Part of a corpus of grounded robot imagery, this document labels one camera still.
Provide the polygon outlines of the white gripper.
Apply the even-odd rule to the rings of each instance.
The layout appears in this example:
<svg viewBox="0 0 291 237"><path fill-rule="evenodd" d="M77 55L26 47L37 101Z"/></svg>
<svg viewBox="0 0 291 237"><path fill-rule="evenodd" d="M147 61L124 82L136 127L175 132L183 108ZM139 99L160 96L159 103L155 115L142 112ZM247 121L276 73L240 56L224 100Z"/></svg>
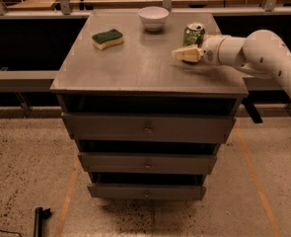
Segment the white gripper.
<svg viewBox="0 0 291 237"><path fill-rule="evenodd" d="M222 36L206 36L203 40L201 50L197 45L188 45L172 51L172 57L185 61L196 63L201 59L201 52L203 60L206 64L219 65L219 47L223 41Z"/></svg>

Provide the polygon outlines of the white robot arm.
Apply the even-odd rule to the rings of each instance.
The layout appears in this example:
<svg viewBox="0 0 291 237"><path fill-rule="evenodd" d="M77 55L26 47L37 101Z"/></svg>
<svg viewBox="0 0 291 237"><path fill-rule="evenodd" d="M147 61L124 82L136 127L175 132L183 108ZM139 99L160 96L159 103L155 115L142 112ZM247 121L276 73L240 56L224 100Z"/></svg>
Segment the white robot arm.
<svg viewBox="0 0 291 237"><path fill-rule="evenodd" d="M272 31L255 31L246 38L206 36L201 46L180 47L172 56L185 62L231 66L260 79L273 78L291 99L291 51Z"/></svg>

